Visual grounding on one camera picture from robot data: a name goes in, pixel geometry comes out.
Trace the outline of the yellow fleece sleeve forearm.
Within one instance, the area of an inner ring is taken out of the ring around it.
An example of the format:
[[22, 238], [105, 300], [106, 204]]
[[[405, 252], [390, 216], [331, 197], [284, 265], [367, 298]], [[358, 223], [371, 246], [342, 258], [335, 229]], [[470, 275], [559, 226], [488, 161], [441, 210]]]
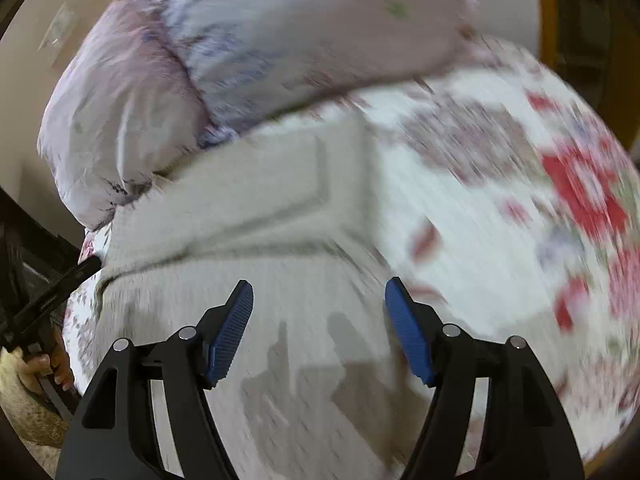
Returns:
[[22, 352], [1, 350], [1, 407], [30, 455], [53, 479], [68, 425], [44, 396], [27, 390], [17, 374]]

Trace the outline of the person's left hand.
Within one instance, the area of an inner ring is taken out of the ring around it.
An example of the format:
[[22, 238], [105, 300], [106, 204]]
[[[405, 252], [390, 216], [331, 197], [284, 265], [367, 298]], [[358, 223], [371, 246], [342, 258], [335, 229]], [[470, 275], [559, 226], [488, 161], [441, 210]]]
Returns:
[[27, 361], [21, 360], [17, 365], [17, 374], [23, 386], [38, 396], [44, 396], [39, 377], [52, 376], [54, 382], [65, 391], [70, 390], [75, 382], [61, 332], [55, 330], [54, 336], [55, 345], [50, 353], [32, 356]]

